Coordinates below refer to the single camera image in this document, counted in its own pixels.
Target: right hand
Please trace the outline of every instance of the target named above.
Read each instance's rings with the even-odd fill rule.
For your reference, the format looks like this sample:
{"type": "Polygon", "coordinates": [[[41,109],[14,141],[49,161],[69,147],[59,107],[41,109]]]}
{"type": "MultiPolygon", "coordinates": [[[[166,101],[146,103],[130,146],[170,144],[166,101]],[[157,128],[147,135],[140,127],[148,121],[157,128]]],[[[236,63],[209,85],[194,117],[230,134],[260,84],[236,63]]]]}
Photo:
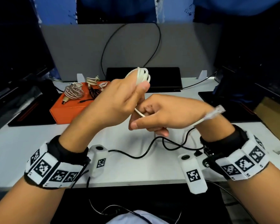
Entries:
{"type": "Polygon", "coordinates": [[[167,128],[181,129],[202,119],[213,110],[207,103],[191,98],[153,94],[136,107],[146,117],[134,112],[129,130],[147,129],[167,137],[167,128]]]}

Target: monitor stand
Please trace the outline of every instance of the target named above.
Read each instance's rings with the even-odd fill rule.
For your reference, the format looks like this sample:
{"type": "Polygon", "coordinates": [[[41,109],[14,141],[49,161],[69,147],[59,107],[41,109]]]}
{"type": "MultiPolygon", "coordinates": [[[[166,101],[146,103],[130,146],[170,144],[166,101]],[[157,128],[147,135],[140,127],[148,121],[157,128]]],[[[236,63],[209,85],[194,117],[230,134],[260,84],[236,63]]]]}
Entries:
{"type": "Polygon", "coordinates": [[[231,123],[261,122],[261,119],[242,103],[230,101],[224,97],[217,97],[213,91],[198,92],[203,101],[216,107],[222,105],[226,110],[223,116],[231,123]]]}

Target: orange box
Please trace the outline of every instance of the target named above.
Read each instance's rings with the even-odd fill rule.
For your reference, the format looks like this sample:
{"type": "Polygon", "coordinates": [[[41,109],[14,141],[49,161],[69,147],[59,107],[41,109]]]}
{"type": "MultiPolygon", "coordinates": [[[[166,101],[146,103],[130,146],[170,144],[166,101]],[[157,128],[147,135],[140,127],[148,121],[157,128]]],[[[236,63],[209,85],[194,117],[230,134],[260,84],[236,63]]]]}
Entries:
{"type": "Polygon", "coordinates": [[[85,101],[83,103],[79,103],[81,100],[91,99],[91,95],[89,94],[88,86],[86,82],[82,83],[82,90],[84,91],[84,97],[79,100],[69,100],[64,105],[62,104],[62,100],[64,98],[64,93],[58,98],[56,103],[50,109],[50,113],[55,119],[57,124],[69,124],[71,121],[82,112],[82,110],[87,107],[93,101],[85,101]]]}

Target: cable connector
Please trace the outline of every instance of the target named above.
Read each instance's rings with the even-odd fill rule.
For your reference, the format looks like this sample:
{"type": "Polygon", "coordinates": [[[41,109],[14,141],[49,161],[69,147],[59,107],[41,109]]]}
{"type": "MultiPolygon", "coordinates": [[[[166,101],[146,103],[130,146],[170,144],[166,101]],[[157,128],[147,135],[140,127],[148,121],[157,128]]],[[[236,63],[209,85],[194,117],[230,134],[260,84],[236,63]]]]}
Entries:
{"type": "Polygon", "coordinates": [[[215,107],[215,109],[212,112],[209,112],[205,115],[204,120],[208,120],[208,119],[213,119],[215,118],[218,114],[221,114],[225,112],[225,109],[223,108],[222,105],[218,105],[217,107],[215,107]]]}

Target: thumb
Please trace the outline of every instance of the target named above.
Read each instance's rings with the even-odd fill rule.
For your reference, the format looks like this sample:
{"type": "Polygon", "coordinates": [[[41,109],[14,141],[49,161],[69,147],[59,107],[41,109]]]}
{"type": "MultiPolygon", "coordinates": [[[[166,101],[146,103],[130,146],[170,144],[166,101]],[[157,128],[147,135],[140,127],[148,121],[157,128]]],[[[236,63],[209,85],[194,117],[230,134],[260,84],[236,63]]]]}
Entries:
{"type": "Polygon", "coordinates": [[[126,105],[130,108],[135,108],[138,104],[138,101],[144,96],[144,94],[148,91],[150,87],[149,82],[145,81],[140,83],[136,89],[134,90],[134,92],[132,93],[132,95],[130,96],[130,98],[126,101],[126,105]]]}
{"type": "Polygon", "coordinates": [[[131,122],[131,128],[133,130],[152,127],[164,127],[164,123],[160,120],[160,111],[131,122]]]}

